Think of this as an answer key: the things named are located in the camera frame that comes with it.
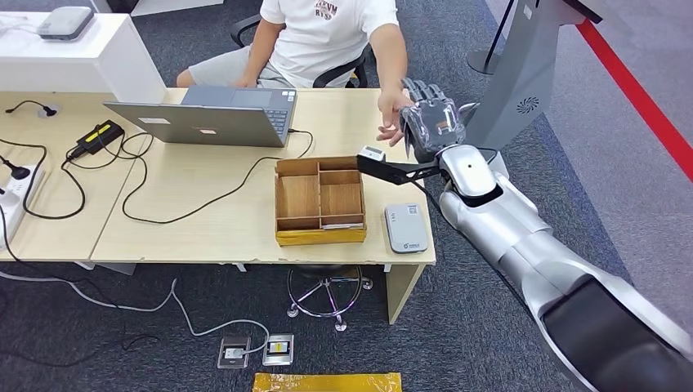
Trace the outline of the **person's left hand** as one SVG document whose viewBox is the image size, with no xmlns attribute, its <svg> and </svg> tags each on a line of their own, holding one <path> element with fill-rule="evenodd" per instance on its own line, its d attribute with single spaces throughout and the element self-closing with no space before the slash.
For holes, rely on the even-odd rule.
<svg viewBox="0 0 693 392">
<path fill-rule="evenodd" d="M 382 124 L 378 127 L 378 141 L 386 141 L 392 147 L 403 138 L 399 123 L 400 110 L 413 104 L 413 101 L 406 97 L 402 90 L 381 90 L 378 98 L 378 109 L 382 115 Z"/>
</svg>

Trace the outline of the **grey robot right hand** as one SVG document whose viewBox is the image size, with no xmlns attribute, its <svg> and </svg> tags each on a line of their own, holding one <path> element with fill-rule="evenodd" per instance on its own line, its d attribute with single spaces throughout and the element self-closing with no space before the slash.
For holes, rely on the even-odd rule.
<svg viewBox="0 0 693 392">
<path fill-rule="evenodd" d="M 400 109 L 400 129 L 405 152 L 418 163 L 429 163 L 446 147 L 456 145 L 466 135 L 459 109 L 436 84 L 403 78 L 412 104 Z"/>
</svg>

